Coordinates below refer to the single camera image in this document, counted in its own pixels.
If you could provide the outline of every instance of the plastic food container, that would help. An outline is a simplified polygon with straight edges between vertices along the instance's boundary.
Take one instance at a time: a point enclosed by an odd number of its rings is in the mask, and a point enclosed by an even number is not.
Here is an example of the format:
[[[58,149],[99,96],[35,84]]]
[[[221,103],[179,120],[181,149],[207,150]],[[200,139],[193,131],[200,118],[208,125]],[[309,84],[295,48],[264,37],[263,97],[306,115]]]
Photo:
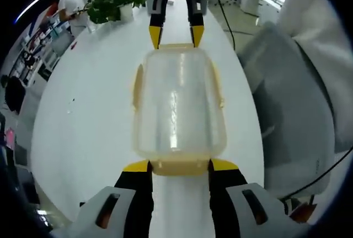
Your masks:
[[[134,92],[134,150],[162,175],[201,174],[226,147],[217,71],[189,44],[165,45],[139,66]]]

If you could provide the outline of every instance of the office chair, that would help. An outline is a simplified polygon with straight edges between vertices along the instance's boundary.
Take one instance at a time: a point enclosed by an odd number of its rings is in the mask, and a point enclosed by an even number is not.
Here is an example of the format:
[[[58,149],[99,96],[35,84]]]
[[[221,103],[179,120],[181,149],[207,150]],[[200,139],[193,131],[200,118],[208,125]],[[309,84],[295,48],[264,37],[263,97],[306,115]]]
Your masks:
[[[330,100],[309,58],[274,24],[265,24],[238,56],[263,137],[265,189],[283,197],[333,164]],[[319,194],[328,182],[329,174],[294,197]]]

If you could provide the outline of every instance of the white cloth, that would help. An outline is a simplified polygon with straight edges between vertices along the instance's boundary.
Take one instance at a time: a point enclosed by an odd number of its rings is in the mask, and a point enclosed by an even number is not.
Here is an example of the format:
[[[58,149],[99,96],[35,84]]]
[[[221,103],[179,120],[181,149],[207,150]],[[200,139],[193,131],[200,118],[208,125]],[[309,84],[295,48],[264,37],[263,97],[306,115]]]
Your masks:
[[[60,0],[58,10],[65,9],[66,15],[71,15],[84,8],[83,0]],[[76,38],[87,26],[87,15],[80,14],[75,19],[69,21],[72,35]]]
[[[328,0],[286,0],[277,24],[320,74],[333,106],[336,148],[348,150],[353,144],[353,54],[334,8]]]

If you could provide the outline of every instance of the white tabletop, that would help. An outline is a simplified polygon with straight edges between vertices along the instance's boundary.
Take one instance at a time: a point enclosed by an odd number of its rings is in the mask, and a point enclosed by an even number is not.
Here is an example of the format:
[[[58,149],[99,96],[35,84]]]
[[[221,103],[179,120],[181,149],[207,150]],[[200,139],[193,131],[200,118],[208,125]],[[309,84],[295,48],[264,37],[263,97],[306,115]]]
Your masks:
[[[33,132],[31,169],[42,190],[70,220],[76,218],[79,202],[113,186],[123,167],[141,159],[132,149],[131,91],[137,67],[153,46],[146,9],[134,9],[134,17],[132,23],[113,28],[105,24],[94,34],[85,30],[75,48],[62,56],[42,95]],[[228,140],[220,158],[237,164],[249,183],[263,186],[261,133],[247,79],[211,12],[204,21],[200,48],[219,70],[225,99]],[[167,7],[161,43],[190,42],[186,3],[175,0]],[[160,232],[157,236],[165,237],[164,231],[174,229],[170,224],[168,230],[161,227],[161,221],[170,220],[179,229],[189,224],[183,228],[185,232],[195,226],[197,234],[198,228],[204,228],[211,237],[207,178],[153,178],[153,236]],[[178,210],[168,211],[172,203]],[[181,215],[184,218],[175,221]]]

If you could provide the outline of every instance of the white flower pot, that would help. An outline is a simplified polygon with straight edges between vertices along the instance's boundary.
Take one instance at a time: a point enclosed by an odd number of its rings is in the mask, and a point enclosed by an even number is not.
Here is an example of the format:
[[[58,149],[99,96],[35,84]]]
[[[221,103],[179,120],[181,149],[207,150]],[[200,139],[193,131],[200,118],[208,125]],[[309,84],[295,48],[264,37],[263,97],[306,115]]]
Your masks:
[[[121,21],[130,22],[133,20],[132,5],[127,4],[120,7]]]

